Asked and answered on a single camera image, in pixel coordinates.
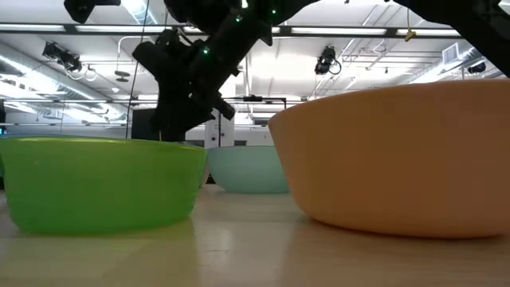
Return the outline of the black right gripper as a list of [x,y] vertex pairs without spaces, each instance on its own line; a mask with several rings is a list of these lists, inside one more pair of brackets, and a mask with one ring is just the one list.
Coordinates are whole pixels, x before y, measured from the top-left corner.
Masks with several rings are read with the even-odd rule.
[[182,79],[159,86],[158,103],[152,117],[152,127],[159,131],[159,140],[184,142],[186,131],[213,120],[212,112],[217,109],[227,119],[235,115],[234,108],[222,99],[220,85],[203,85],[190,77],[188,63],[197,55],[198,48],[188,45],[183,56],[185,73]]

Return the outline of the teal plastic bowl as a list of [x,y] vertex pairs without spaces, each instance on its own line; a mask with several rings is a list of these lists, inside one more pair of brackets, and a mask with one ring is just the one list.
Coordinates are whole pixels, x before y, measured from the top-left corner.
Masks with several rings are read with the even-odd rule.
[[228,193],[285,194],[287,179],[274,146],[215,147],[207,152],[210,174]]

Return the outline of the lime green plastic bowl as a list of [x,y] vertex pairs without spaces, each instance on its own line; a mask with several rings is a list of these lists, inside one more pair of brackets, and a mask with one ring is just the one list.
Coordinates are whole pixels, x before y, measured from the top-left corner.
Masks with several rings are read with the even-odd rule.
[[0,175],[20,230],[108,234],[187,218],[206,154],[172,142],[8,136],[0,139]]

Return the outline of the orange plastic bowl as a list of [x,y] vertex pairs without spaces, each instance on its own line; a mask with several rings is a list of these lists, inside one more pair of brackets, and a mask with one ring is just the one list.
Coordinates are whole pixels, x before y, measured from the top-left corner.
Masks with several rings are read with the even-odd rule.
[[510,79],[328,96],[269,130],[297,206],[332,226],[425,238],[510,234]]

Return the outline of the black monitor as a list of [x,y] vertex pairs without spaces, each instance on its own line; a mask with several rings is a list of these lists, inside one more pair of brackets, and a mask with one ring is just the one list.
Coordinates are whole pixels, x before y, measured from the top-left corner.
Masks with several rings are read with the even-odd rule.
[[132,113],[131,137],[136,140],[159,140],[159,133],[151,126],[154,109],[136,109]]

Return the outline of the white cabinet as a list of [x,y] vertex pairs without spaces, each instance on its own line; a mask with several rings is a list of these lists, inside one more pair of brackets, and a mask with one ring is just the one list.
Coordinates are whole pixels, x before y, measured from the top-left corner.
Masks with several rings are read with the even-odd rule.
[[234,119],[226,119],[218,110],[213,120],[205,122],[204,148],[231,147],[234,145]]

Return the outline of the black overhead light bar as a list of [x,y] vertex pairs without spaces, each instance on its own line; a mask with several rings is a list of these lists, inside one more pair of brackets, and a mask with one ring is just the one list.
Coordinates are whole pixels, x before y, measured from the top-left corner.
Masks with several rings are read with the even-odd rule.
[[[78,25],[48,23],[1,23],[0,33],[69,34],[69,35],[157,35],[165,29],[181,29],[191,36],[204,33],[192,26],[142,26],[142,25]],[[277,26],[272,28],[274,37],[353,37],[353,38],[404,38],[415,33],[416,38],[460,39],[454,29],[407,28],[378,26]]]

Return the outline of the yellow hanging tag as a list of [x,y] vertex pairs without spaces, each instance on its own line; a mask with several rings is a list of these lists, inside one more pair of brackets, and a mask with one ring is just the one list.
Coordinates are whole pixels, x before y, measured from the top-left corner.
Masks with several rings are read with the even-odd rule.
[[404,41],[408,42],[417,36],[417,33],[411,29],[410,9],[407,9],[407,11],[406,11],[406,24],[407,24],[407,31],[406,31],[406,36],[404,37]]

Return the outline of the white ceiling vent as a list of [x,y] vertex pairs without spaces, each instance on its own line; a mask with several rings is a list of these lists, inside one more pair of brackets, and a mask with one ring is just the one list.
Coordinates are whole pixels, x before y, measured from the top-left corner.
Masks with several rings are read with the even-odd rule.
[[444,65],[449,65],[458,61],[459,59],[459,47],[458,43],[455,42],[451,46],[447,47],[441,52],[441,58]]

